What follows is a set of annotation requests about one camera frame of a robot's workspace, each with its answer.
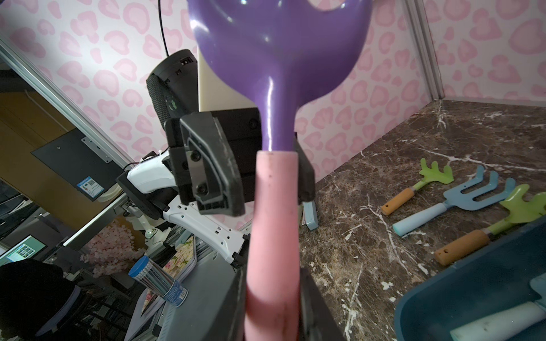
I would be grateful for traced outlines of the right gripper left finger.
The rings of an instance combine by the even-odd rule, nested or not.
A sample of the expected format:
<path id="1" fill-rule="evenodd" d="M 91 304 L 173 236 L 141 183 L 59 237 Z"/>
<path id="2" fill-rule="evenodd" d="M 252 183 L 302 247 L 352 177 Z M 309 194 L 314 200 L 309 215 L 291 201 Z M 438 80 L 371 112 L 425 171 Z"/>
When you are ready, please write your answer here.
<path id="1" fill-rule="evenodd" d="M 245 270 L 198 264 L 184 280 L 186 300 L 166 309 L 160 340 L 241 340 Z"/>

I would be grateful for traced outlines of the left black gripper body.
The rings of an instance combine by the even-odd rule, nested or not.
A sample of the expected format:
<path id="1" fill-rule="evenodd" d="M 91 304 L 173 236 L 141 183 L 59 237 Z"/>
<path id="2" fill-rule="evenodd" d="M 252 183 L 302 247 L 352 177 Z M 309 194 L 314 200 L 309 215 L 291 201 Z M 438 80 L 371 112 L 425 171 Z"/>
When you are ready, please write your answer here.
<path id="1" fill-rule="evenodd" d="M 195 202 L 202 215 L 244 215 L 255 198 L 262 147 L 258 109 L 190 113 L 170 107 L 164 130 L 181 202 Z"/>

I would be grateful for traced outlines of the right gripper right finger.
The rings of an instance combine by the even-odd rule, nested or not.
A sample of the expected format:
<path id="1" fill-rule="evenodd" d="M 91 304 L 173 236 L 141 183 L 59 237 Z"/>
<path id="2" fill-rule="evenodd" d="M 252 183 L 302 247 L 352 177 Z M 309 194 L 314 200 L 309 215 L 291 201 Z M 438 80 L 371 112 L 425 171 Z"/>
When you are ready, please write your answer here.
<path id="1" fill-rule="evenodd" d="M 305 268 L 300 268 L 300 311 L 299 340 L 344 341 L 319 288 Z"/>

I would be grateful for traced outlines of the green rake wooden handle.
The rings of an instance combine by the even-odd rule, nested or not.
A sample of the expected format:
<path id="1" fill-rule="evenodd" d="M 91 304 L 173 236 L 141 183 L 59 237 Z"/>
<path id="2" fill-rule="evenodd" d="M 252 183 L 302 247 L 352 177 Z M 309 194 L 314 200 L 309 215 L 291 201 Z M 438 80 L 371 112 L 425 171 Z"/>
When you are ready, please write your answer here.
<path id="1" fill-rule="evenodd" d="M 487 228 L 473 230 L 436 250 L 434 252 L 436 261 L 446 267 L 489 245 L 496 236 L 512 227 L 531 223 L 545 216 L 545 192 L 538 193 L 526 201 L 523 197 L 529 188 L 528 184 L 519 185 L 505 200 L 500 201 L 500 205 L 509 211 L 507 217 Z"/>

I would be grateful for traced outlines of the purple rake pink handle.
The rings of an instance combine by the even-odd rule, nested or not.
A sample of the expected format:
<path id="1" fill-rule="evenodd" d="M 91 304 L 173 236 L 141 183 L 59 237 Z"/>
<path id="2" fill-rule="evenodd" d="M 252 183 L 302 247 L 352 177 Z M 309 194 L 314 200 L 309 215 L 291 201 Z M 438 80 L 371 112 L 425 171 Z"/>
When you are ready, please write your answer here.
<path id="1" fill-rule="evenodd" d="M 365 44 L 371 1 L 189 1 L 200 54 L 260 111 L 244 337 L 296 340 L 300 316 L 297 111 L 335 90 Z"/>

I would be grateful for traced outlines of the light blue fork white handle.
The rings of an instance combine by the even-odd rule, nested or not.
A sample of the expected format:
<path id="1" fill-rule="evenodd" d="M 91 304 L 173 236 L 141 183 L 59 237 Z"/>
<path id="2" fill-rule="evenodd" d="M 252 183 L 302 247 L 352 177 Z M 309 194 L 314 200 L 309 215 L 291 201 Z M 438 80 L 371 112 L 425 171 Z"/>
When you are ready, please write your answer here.
<path id="1" fill-rule="evenodd" d="M 437 203 L 434 206 L 428 207 L 425 210 L 419 211 L 418 213 L 396 222 L 392 226 L 395 234 L 403 237 L 443 213 L 446 213 L 447 210 L 453 207 L 472 212 L 482 210 L 485 207 L 492 206 L 493 204 L 505 200 L 516 189 L 516 180 L 508 178 L 504 182 L 504 189 L 500 193 L 488 196 L 482 200 L 477 200 L 477 198 L 492 193 L 497 189 L 499 185 L 499 175 L 493 170 L 490 172 L 489 181 L 484 186 L 465 193 L 465 190 L 469 190 L 470 188 L 483 183 L 484 175 L 485 168 L 483 166 L 477 166 L 476 174 L 473 178 L 465 183 L 450 188 L 443 193 L 445 198 L 444 202 Z"/>

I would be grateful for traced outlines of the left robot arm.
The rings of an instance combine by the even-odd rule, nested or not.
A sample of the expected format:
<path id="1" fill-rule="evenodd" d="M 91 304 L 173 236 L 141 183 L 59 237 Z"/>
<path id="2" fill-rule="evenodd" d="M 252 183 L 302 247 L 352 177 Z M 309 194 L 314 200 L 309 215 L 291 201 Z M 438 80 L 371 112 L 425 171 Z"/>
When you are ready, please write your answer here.
<path id="1" fill-rule="evenodd" d="M 202 112 L 198 61 L 189 50 L 171 54 L 146 81 L 168 147 L 150 153 L 117 179 L 148 217 L 190 231 L 232 267 L 247 261 L 250 235 L 211 220 L 240 217 L 255 198 L 256 155 L 262 146 L 255 108 Z"/>

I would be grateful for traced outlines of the pale teal rake white handle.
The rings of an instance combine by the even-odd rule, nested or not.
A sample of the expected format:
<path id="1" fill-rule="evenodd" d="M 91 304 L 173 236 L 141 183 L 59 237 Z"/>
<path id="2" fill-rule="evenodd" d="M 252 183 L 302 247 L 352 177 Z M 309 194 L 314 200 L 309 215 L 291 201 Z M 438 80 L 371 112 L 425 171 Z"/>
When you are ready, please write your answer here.
<path id="1" fill-rule="evenodd" d="M 531 326 L 545 320 L 545 274 L 530 280 L 530 288 L 541 298 L 488 315 L 451 330 L 453 340 L 508 340 Z"/>

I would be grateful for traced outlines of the green rake orange handle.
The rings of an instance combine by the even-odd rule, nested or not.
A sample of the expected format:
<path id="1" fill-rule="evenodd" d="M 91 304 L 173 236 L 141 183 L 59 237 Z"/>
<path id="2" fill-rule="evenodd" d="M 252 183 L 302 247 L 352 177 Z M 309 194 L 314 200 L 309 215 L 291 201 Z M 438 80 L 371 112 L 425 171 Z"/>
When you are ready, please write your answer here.
<path id="1" fill-rule="evenodd" d="M 438 182 L 447 185 L 454 182 L 454 175 L 451 166 L 446 165 L 443 167 L 442 170 L 440 170 L 437 161 L 433 161 L 431 165 L 428 166 L 425 158 L 421 158 L 419 163 L 421 166 L 421 171 L 419 172 L 419 175 L 422 176 L 422 179 L 419 182 L 415 183 L 413 186 L 410 186 L 405 190 L 401 191 L 395 197 L 385 203 L 380 208 L 382 214 L 391 215 L 400 207 L 402 207 L 406 202 L 412 199 L 415 196 L 416 192 L 418 192 L 429 183 Z"/>

